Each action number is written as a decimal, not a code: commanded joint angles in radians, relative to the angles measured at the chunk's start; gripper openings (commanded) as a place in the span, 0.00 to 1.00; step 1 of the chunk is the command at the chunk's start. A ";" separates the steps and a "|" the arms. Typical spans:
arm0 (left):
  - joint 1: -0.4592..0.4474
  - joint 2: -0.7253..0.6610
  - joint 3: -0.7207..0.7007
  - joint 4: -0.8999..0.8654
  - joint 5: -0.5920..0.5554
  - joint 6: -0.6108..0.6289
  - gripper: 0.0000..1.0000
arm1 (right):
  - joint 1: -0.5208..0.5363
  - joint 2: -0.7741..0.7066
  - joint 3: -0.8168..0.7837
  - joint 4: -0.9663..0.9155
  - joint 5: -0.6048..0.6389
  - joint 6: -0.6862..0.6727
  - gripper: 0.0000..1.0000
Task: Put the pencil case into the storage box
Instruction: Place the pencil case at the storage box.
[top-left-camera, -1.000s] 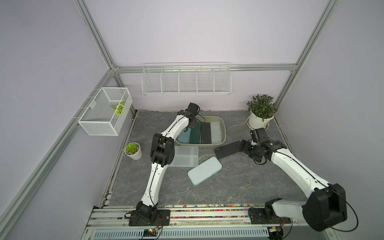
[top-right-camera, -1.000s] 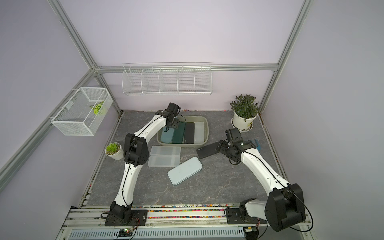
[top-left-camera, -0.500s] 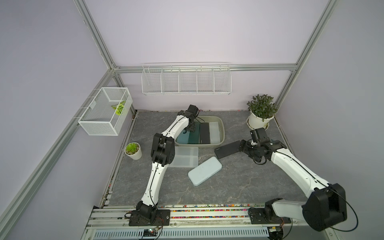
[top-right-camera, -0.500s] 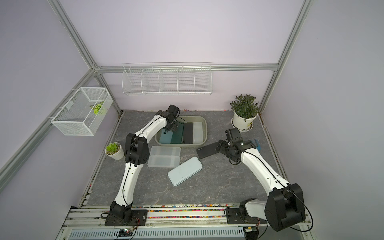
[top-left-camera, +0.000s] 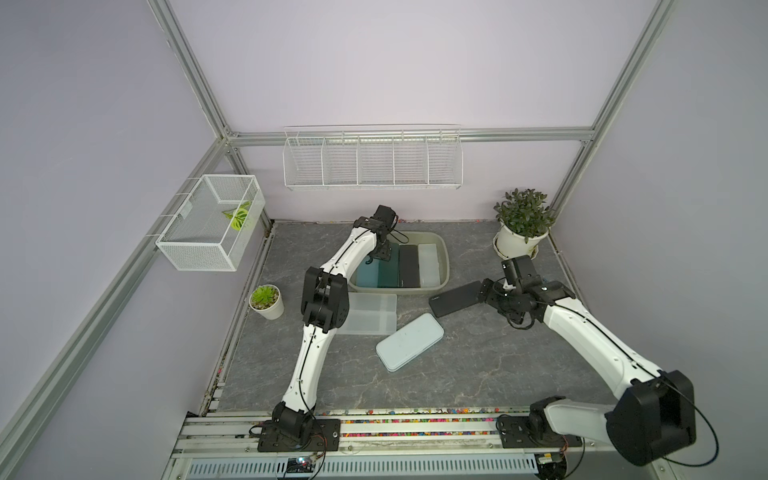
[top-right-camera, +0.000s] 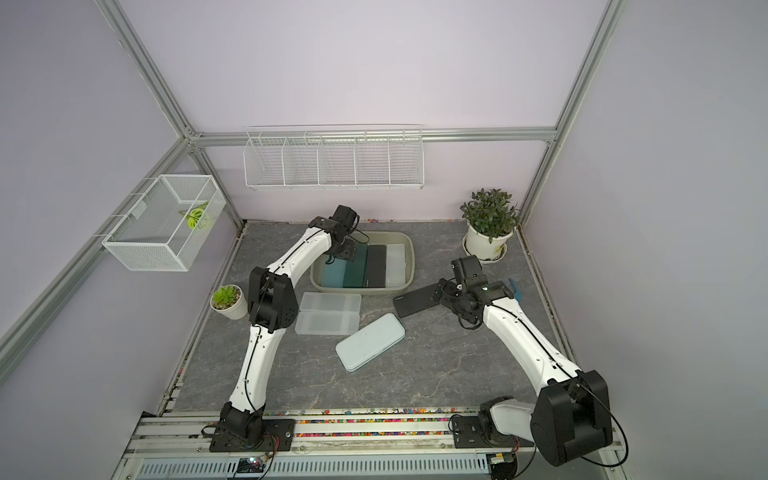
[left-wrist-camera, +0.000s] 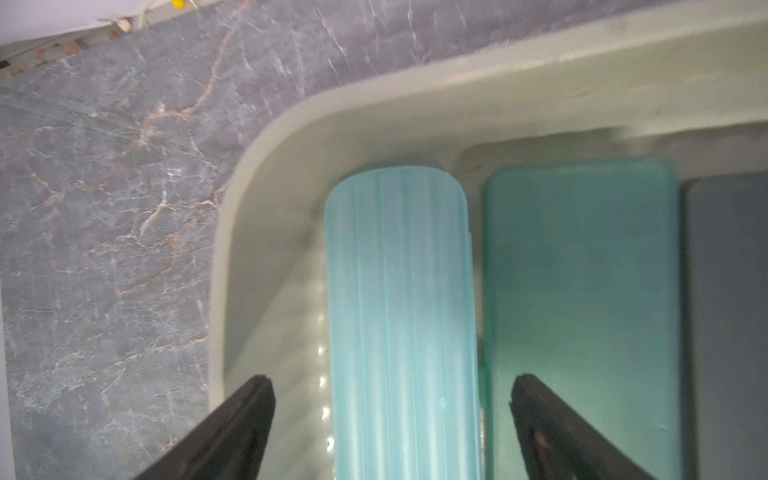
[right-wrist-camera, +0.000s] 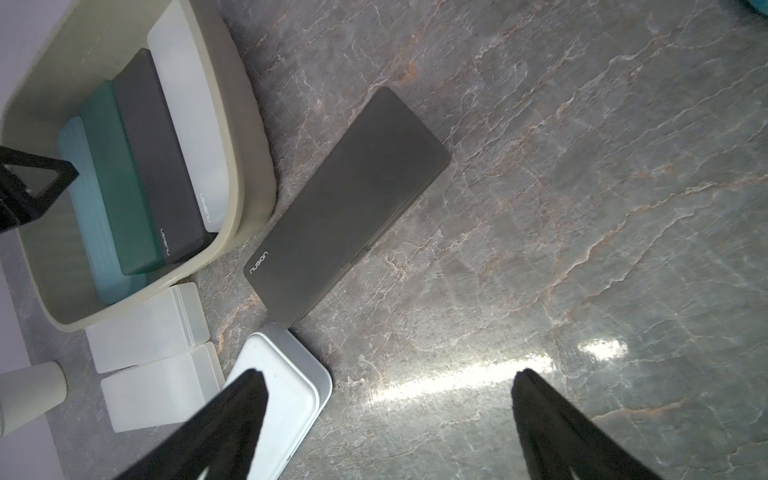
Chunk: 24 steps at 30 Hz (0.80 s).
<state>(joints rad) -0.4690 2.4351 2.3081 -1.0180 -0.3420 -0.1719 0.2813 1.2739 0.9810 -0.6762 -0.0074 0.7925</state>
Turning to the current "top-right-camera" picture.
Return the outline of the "grey-green plastic storage box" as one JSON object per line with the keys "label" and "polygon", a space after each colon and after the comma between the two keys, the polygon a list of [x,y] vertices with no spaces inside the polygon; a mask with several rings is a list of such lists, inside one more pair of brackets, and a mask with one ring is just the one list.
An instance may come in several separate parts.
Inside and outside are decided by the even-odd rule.
{"label": "grey-green plastic storage box", "polygon": [[321,276],[323,273],[323,263],[328,261],[328,256],[324,255],[317,260],[310,270],[311,284],[321,292],[328,293],[349,293],[349,294],[361,294],[361,295],[399,295],[404,293],[405,290],[412,284],[415,275],[415,251],[411,238],[402,232],[392,231],[368,231],[366,235],[369,236],[370,241],[367,243],[370,245],[389,245],[389,244],[404,244],[406,252],[406,284],[401,288],[326,288],[321,286]]}

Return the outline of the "dark green pencil case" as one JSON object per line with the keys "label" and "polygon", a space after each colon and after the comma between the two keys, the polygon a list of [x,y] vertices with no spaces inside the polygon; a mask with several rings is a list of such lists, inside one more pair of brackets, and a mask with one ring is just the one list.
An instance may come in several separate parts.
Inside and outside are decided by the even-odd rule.
{"label": "dark green pencil case", "polygon": [[343,279],[343,287],[345,289],[363,287],[367,263],[367,252],[367,244],[358,244],[354,257],[347,261]]}

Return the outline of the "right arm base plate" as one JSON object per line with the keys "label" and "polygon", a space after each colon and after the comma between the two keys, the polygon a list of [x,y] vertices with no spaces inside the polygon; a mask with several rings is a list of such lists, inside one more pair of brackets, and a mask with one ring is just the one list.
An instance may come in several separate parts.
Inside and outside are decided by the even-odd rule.
{"label": "right arm base plate", "polygon": [[492,430],[490,423],[483,423],[477,416],[453,414],[447,422],[456,449],[501,448],[519,449],[533,447],[531,441],[513,435],[503,435]]}

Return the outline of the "black pencil case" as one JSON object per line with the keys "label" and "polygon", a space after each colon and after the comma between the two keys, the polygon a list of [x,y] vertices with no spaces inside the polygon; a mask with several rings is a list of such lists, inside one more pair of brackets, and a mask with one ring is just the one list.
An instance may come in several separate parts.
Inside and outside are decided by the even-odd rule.
{"label": "black pencil case", "polygon": [[434,283],[395,297],[393,306],[397,317],[403,319],[439,305],[440,297],[441,284]]}
{"label": "black pencil case", "polygon": [[368,247],[364,275],[366,288],[386,287],[386,259],[387,247],[385,245],[370,245]]}

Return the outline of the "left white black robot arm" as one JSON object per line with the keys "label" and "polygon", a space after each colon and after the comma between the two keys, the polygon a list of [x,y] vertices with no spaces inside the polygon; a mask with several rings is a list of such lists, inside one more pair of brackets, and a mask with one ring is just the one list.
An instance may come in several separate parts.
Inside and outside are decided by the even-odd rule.
{"label": "left white black robot arm", "polygon": [[295,284],[321,256],[350,259],[356,251],[351,238],[359,215],[339,206],[330,217],[318,216],[281,257],[249,276],[249,341],[237,382],[220,412],[217,430],[247,445],[264,437],[266,389],[278,346],[296,320],[299,304]]}

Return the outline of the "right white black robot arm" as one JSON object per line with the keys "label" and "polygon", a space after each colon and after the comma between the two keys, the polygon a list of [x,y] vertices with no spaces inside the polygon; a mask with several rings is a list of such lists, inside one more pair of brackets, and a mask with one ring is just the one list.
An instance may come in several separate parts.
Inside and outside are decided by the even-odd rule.
{"label": "right white black robot arm", "polygon": [[441,279],[440,304],[474,327],[485,326],[510,351],[530,381],[536,401],[498,398],[482,408],[490,439],[515,436],[532,442],[553,466],[613,443],[607,383],[596,371],[568,360],[529,320],[502,282],[469,288]]}

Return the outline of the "teal ribbed pencil case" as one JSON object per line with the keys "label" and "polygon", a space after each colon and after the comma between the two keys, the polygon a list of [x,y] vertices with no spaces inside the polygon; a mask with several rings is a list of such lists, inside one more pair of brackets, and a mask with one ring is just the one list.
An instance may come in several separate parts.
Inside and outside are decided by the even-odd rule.
{"label": "teal ribbed pencil case", "polygon": [[326,288],[343,288],[347,261],[334,258],[323,263],[321,286]]}

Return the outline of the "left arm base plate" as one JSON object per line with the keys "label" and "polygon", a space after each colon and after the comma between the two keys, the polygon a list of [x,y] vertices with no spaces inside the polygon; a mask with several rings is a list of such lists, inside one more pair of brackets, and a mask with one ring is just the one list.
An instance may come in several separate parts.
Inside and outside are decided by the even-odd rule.
{"label": "left arm base plate", "polygon": [[291,449],[295,422],[290,419],[257,419],[249,425],[220,421],[209,451],[214,453],[284,452]]}

